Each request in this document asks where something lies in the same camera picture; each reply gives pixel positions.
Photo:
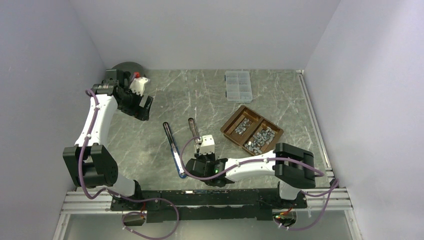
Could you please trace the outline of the blue stapler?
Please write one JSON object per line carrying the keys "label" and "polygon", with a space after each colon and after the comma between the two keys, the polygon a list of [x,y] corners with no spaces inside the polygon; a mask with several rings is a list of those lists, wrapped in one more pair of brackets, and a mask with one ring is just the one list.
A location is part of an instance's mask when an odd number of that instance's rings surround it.
{"label": "blue stapler", "polygon": [[178,176],[181,179],[184,179],[184,178],[187,177],[187,175],[182,168],[181,161],[180,161],[181,160],[180,159],[180,152],[179,152],[178,146],[176,144],[175,138],[173,136],[171,127],[170,127],[169,123],[166,122],[166,121],[162,124],[162,126],[163,126],[165,135],[166,135],[168,142],[169,142],[169,145],[170,145],[171,155],[172,155],[173,161],[175,163]]}

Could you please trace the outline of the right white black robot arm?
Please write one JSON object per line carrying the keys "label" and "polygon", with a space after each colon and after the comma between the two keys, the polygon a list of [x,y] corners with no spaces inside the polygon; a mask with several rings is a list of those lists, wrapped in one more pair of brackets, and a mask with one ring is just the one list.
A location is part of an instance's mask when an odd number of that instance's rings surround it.
{"label": "right white black robot arm", "polygon": [[187,176],[219,188],[244,179],[274,176],[279,180],[275,200],[282,208],[289,207],[301,190],[315,188],[316,178],[324,176],[315,168],[312,152],[287,143],[278,143],[273,150],[245,158],[198,155],[181,167]]}

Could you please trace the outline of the black beige stapler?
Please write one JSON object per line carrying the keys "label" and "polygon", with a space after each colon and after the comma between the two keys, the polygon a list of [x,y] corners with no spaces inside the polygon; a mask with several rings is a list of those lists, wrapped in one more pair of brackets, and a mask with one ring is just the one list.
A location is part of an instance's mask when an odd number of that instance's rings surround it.
{"label": "black beige stapler", "polygon": [[198,133],[194,118],[192,117],[188,118],[188,125],[189,125],[189,129],[191,131],[192,136],[196,137],[196,139],[194,139],[194,156],[197,157],[199,155],[200,147],[202,144],[202,137]]}

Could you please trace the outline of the brown staple tray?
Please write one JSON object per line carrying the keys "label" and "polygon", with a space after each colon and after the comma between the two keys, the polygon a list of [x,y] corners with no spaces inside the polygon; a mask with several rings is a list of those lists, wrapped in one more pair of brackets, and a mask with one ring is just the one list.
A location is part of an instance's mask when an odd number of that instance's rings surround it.
{"label": "brown staple tray", "polygon": [[252,156],[275,148],[284,130],[245,105],[220,128],[224,137]]}

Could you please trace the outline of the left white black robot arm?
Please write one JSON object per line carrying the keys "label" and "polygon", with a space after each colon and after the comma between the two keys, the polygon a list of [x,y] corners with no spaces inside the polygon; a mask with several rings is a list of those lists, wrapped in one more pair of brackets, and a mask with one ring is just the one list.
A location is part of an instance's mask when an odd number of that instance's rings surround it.
{"label": "left white black robot arm", "polygon": [[117,110],[139,121],[148,121],[153,97],[145,95],[144,68],[134,62],[124,62],[107,69],[104,80],[85,93],[90,97],[89,112],[76,142],[63,150],[62,157],[76,187],[89,199],[95,199],[89,189],[99,187],[119,198],[131,210],[144,203],[137,181],[119,173],[118,164],[107,150],[111,121]]}

